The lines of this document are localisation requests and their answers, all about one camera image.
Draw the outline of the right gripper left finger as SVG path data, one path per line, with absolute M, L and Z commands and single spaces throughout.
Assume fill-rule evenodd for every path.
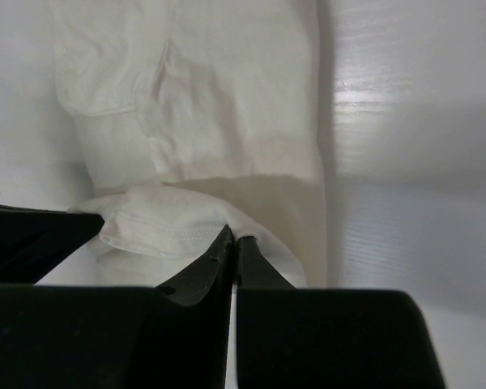
M 0 388 L 222 388 L 234 238 L 154 288 L 0 285 Z

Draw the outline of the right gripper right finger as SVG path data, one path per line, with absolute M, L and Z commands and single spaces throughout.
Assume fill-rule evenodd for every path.
M 405 292 L 298 289 L 238 242 L 241 388 L 443 388 L 424 316 Z

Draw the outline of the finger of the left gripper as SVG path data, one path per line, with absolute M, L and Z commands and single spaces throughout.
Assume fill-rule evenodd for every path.
M 103 226 L 97 214 L 0 205 L 0 284 L 35 284 Z

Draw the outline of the white t shirt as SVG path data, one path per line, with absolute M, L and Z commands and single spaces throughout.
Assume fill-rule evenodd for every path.
M 100 213 L 101 285 L 155 286 L 220 230 L 326 284 L 313 1 L 51 1 L 58 101 Z

